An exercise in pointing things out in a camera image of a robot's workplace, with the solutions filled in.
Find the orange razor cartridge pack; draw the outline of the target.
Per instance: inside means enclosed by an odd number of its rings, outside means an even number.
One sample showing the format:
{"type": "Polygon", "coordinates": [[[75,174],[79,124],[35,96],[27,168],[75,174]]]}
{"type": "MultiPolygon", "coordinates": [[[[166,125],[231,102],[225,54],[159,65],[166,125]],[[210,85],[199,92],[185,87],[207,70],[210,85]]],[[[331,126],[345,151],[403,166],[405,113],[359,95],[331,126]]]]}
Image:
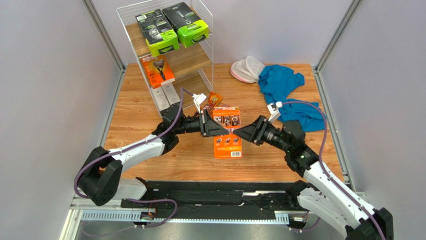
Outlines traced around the orange razor cartridge pack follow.
{"type": "Polygon", "coordinates": [[[237,159],[243,156],[242,140],[234,134],[241,127],[241,115],[238,107],[215,107],[213,120],[220,124],[227,134],[214,137],[215,159],[237,159]]]}

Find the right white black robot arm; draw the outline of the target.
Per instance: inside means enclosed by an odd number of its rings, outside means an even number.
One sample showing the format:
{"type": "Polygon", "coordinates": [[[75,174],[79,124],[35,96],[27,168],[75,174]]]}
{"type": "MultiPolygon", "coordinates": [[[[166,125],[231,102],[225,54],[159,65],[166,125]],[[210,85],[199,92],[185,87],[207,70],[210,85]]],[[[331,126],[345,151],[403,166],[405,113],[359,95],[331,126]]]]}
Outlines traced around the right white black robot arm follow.
{"type": "Polygon", "coordinates": [[[316,214],[346,240],[393,240],[392,214],[372,206],[340,181],[305,142],[297,120],[277,128],[266,117],[233,132],[255,145],[267,143],[285,152],[288,167],[308,182],[297,181],[286,189],[293,204],[316,214]]]}

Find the orange clear razor blister pack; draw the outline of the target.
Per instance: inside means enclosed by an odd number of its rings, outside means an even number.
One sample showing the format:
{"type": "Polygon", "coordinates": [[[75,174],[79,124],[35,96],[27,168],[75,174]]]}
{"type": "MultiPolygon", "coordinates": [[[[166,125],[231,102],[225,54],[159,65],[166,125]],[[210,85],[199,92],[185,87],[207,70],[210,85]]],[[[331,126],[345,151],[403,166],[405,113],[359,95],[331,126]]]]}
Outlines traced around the orange clear razor blister pack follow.
{"type": "Polygon", "coordinates": [[[228,107],[230,107],[228,104],[225,104],[225,103],[222,103],[222,102],[219,102],[216,106],[215,106],[216,108],[228,108],[228,107]]]}

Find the black green razor box small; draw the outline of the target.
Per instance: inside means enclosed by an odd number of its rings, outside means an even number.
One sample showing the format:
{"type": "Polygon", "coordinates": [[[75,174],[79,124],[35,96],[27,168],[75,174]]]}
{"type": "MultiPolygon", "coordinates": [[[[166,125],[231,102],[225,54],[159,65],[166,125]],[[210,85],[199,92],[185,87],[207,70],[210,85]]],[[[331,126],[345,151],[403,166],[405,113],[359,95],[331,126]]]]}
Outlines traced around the black green razor box small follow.
{"type": "Polygon", "coordinates": [[[185,2],[163,8],[162,12],[185,48],[209,38],[209,26],[185,2]]]}

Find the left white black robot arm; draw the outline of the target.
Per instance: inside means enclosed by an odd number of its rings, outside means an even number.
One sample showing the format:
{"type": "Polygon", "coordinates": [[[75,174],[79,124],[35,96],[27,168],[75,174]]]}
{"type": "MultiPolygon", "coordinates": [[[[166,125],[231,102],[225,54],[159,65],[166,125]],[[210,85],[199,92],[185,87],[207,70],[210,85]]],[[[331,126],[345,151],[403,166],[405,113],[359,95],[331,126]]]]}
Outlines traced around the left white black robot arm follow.
{"type": "Polygon", "coordinates": [[[185,116],[181,106],[165,110],[162,122],[145,138],[124,147],[94,148],[74,180],[74,191],[96,206],[111,200],[140,200],[147,191],[142,180],[121,179],[122,173],[151,158],[170,152],[179,143],[179,134],[200,133],[202,137],[228,134],[207,111],[185,116]]]}

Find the black green razor box large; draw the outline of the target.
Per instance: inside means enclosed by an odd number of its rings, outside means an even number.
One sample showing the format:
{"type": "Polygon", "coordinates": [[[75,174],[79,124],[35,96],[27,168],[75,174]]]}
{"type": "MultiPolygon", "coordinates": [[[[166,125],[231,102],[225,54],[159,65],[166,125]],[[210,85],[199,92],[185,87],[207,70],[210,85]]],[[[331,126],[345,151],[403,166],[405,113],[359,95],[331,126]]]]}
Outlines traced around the black green razor box large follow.
{"type": "Polygon", "coordinates": [[[177,33],[161,9],[136,15],[135,19],[153,57],[180,48],[177,33]]]}

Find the orange Gillette Fusion razor box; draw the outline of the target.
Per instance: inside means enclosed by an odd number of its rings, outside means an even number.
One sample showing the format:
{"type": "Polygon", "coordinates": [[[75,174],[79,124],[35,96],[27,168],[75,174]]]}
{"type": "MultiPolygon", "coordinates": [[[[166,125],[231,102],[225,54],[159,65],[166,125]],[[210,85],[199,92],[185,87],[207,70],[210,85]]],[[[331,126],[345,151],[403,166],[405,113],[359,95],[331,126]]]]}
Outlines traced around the orange Gillette Fusion razor box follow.
{"type": "Polygon", "coordinates": [[[175,75],[164,55],[147,55],[139,59],[149,85],[153,89],[160,88],[175,81],[175,75]]]}

